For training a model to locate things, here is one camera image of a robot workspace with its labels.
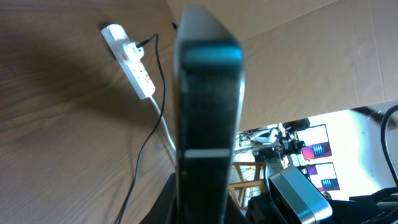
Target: silver device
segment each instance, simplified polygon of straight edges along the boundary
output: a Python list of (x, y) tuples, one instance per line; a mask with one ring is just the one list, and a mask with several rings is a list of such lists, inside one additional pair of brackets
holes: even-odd
[(324, 196), (294, 166), (270, 176), (269, 190), (284, 223), (318, 224), (333, 213)]

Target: black wire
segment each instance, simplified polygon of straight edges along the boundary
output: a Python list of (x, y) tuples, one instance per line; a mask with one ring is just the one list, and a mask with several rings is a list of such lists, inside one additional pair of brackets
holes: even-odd
[(142, 152), (144, 146), (146, 145), (146, 143), (147, 143), (147, 141), (149, 140), (149, 138), (150, 138), (150, 137), (153, 135), (153, 133), (155, 132), (155, 130), (156, 130), (156, 128), (158, 127), (158, 125), (159, 125), (159, 123), (160, 123), (160, 121), (161, 121), (161, 119), (162, 119), (162, 116), (163, 116), (163, 110), (164, 110), (164, 105), (165, 105), (165, 101), (166, 101), (166, 82), (165, 82), (165, 78), (164, 78), (164, 75), (163, 75), (162, 66), (160, 65), (159, 53), (158, 53), (158, 50), (157, 50), (157, 43), (158, 43), (158, 41), (159, 41), (159, 35), (158, 35), (158, 34), (155, 34), (155, 35), (153, 35), (150, 39), (143, 41), (142, 43), (144, 43), (144, 42), (145, 42), (145, 43), (142, 44), (141, 47), (142, 47), (143, 45), (147, 44), (147, 43), (148, 43), (150, 40), (152, 40), (154, 37), (156, 37), (156, 41), (155, 41), (155, 52), (156, 52), (157, 65), (159, 66), (159, 72), (160, 72), (160, 75), (162, 76), (162, 80), (163, 80), (163, 102), (162, 102), (162, 109), (160, 110), (159, 119), (157, 120), (157, 122), (156, 122), (156, 124), (155, 124), (155, 127), (154, 127), (153, 130), (150, 132), (150, 134), (148, 135), (147, 139), (145, 139), (144, 143), (143, 143), (142, 146), (141, 146), (141, 149), (139, 150), (138, 158), (137, 158), (137, 164), (136, 164), (136, 171), (135, 171), (134, 176), (132, 177), (133, 179), (132, 179), (132, 181), (131, 181), (131, 185), (130, 185), (129, 192), (127, 193), (127, 196), (126, 196), (126, 198), (124, 199), (124, 203), (123, 203), (123, 205), (122, 205), (122, 207), (121, 207), (121, 209), (120, 209), (120, 212), (119, 212), (118, 217), (117, 217), (117, 219), (116, 219), (116, 221), (115, 221), (115, 224), (120, 224), (120, 223), (122, 222), (122, 217), (123, 217), (123, 214), (124, 214), (124, 210), (126, 209), (127, 202), (129, 201), (129, 197), (130, 197), (130, 195), (131, 195), (132, 189), (134, 188), (134, 184), (136, 183), (139, 157), (140, 157), (140, 155), (141, 155), (141, 152)]
[(387, 110), (387, 112), (383, 116), (383, 120), (381, 121), (380, 129), (381, 129), (381, 147), (382, 147), (382, 150), (384, 153), (384, 157), (386, 157), (386, 161), (390, 168), (392, 178), (394, 178), (396, 186), (398, 186), (397, 170), (394, 167), (394, 164), (392, 163), (390, 152), (388, 150), (388, 145), (387, 145), (388, 122), (390, 121), (392, 114), (395, 113), (396, 111), (398, 111), (398, 105), (395, 105), (392, 108)]

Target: power strip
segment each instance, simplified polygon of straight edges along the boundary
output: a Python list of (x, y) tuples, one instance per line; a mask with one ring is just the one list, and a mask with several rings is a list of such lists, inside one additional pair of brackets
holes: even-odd
[(143, 100), (152, 96), (155, 92), (155, 85), (141, 63), (141, 58), (144, 56), (144, 48), (137, 48), (137, 42), (129, 40), (126, 31), (121, 25), (108, 25), (101, 30), (101, 33), (138, 97)]

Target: wooden chair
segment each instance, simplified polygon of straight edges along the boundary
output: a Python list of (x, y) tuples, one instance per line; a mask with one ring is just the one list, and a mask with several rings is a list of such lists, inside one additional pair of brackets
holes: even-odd
[[(242, 199), (244, 190), (250, 187), (260, 187), (263, 192), (267, 191), (266, 185), (264, 184), (264, 179), (260, 179), (260, 171), (261, 167), (263, 169), (266, 168), (265, 162), (234, 162), (232, 166), (235, 166), (236, 171), (238, 172), (239, 178), (241, 179), (238, 183), (233, 183), (229, 185), (229, 191), (231, 192), (232, 199), (234, 200), (236, 206), (240, 210), (247, 210), (247, 207), (242, 206)], [(241, 166), (254, 166), (254, 180), (245, 181), (243, 178)], [(239, 190), (238, 197), (236, 197), (236, 190)]]

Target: wooden table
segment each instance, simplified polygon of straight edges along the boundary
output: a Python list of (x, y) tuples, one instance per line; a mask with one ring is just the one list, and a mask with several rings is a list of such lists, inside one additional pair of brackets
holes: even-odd
[[(165, 1), (1, 0), (0, 10), (0, 223), (112, 223), (157, 114), (138, 99), (100, 28), (121, 24), (137, 41), (160, 34), (174, 135), (175, 31)], [(145, 51), (161, 104), (154, 41)], [(139, 223), (174, 172), (166, 148), (159, 129), (123, 223)]]

